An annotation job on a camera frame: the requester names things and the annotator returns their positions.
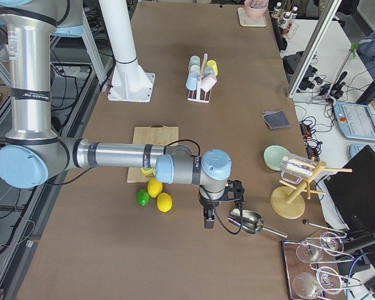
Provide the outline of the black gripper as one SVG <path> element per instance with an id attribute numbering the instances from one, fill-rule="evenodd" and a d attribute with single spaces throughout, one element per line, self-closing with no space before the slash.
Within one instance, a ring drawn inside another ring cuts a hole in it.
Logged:
<path id="1" fill-rule="evenodd" d="M 215 223 L 214 208 L 221 203 L 234 203 L 235 219 L 240 227 L 243 226 L 244 188 L 239 180 L 227 180 L 225 188 L 220 192 L 210 192 L 199 187 L 199 203 L 203 206 L 204 228 L 213 229 Z"/>

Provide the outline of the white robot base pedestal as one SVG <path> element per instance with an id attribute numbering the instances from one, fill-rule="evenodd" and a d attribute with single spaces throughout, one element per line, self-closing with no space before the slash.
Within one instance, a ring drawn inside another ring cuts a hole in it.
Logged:
<path id="1" fill-rule="evenodd" d="M 108 99 L 148 103 L 155 74 L 145 72 L 138 63 L 126 1 L 103 0 L 99 5 L 116 62 Z"/>

